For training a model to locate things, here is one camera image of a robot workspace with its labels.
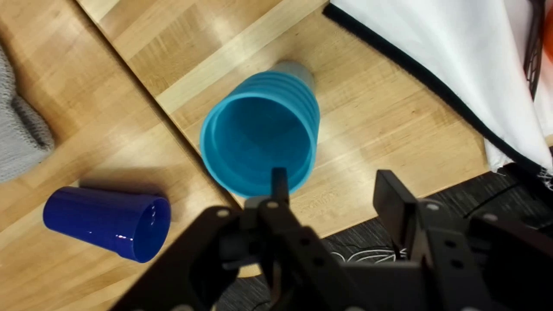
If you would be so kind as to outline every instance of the wooden floor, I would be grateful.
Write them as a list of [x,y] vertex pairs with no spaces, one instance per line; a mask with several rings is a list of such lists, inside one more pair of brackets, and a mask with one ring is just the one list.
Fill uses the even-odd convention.
[[204,207],[230,204],[181,135],[197,147],[205,112],[280,59],[306,64],[318,83],[318,168],[292,197],[318,233],[373,216],[378,168],[418,195],[485,171],[480,136],[323,19],[323,3],[0,0],[0,41],[19,91],[58,143],[41,166],[0,185],[0,309],[105,309],[147,268],[45,230],[41,207],[58,187],[159,188],[172,206],[167,240]]
[[416,195],[487,171],[482,138],[408,72],[321,15],[323,0],[77,0],[140,83],[198,147],[209,109],[290,59],[311,69],[318,164],[292,209],[319,235],[373,218],[375,171]]
[[0,0],[0,40],[19,90],[48,121],[57,150],[0,185],[0,309],[107,309],[147,268],[48,231],[45,199],[64,185],[160,190],[169,240],[226,200],[152,109],[74,2]]

